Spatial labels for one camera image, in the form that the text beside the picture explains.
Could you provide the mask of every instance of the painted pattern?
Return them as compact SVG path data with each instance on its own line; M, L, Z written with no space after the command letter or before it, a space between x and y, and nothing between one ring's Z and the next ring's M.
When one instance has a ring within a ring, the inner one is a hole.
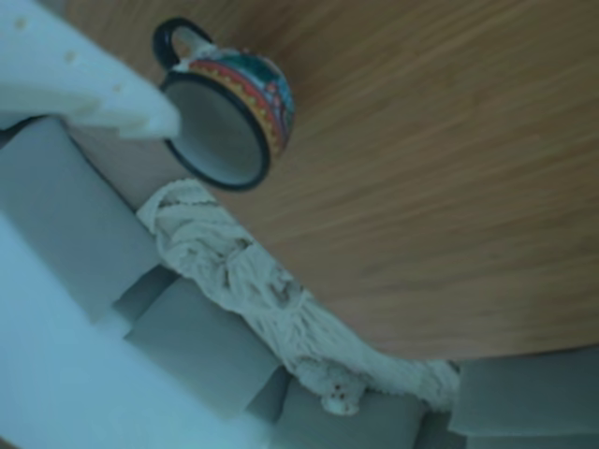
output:
M272 61L247 52L218 49L192 61L189 70L232 91L256 117L272 155L283 151L295 105L285 76Z

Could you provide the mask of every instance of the wooden tabletop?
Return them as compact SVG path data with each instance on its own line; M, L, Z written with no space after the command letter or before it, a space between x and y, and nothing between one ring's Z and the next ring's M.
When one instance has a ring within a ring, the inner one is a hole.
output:
M599 2L71 0L68 14L156 82L151 34L176 15L280 65L298 105L288 152L253 192L219 197L376 348L599 342ZM106 142L88 152L134 204L183 174L161 144Z

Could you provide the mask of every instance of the mug rim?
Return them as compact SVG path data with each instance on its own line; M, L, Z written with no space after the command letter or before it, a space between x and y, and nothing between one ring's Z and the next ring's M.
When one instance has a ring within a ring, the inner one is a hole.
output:
M225 98L235 109L237 109L237 111L243 116L245 121L248 122L248 124L250 125L250 128L254 132L254 136L257 140L258 147L260 149L260 156L261 156L260 157L260 169L258 170L256 176L254 178L252 178L251 181L244 182L241 184L221 182L221 181L209 176L205 172L201 171L198 167L196 167L194 164L192 164L190 161L188 161L185 158L185 156L183 156L183 154L180 153L176 149L176 147L172 143L171 139L166 139L165 142L167 143L167 147L170 150L170 152L194 176L197 176L198 178L207 182L208 184L211 184L220 189L240 192L240 191L246 191L246 190L253 189L257 185L259 185L262 181L264 181L264 179L266 178L266 176L269 173L270 162L271 162L270 147L269 147L269 143L266 139L266 136L264 135L264 131L262 130L260 123L258 123L258 121L257 121L256 117L254 116L254 114L252 113L252 111L249 110L249 108L235 94L233 94L230 90L228 90L225 86L223 86L222 84L220 84L219 82L217 82L215 80L211 80L210 78L204 77L198 73L184 73L184 72L175 72L173 70L170 70L167 73L165 80L160 85L160 90L163 93L166 93L166 90L169 86L171 86L177 82L180 82L180 81L196 82L200 85L208 87L208 88L214 90L215 92L217 92L223 98Z

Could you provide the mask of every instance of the gray sofa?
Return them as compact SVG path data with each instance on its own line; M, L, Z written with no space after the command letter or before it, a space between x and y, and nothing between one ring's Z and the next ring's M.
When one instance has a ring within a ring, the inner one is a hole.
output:
M323 412L237 315L160 266L134 212L56 119L0 133L0 213L95 326L124 338L215 413L272 424L270 449L599 448L599 350L461 365L452 416L368 392Z

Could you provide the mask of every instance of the colorful mug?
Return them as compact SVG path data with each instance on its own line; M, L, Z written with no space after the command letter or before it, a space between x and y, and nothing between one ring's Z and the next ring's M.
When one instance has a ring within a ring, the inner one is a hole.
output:
M191 54L182 58L173 38ZM269 59L219 49L187 19L162 23L153 52L168 70L164 94L179 109L182 131L167 141L202 180L227 190L257 186L284 151L295 105L283 72Z

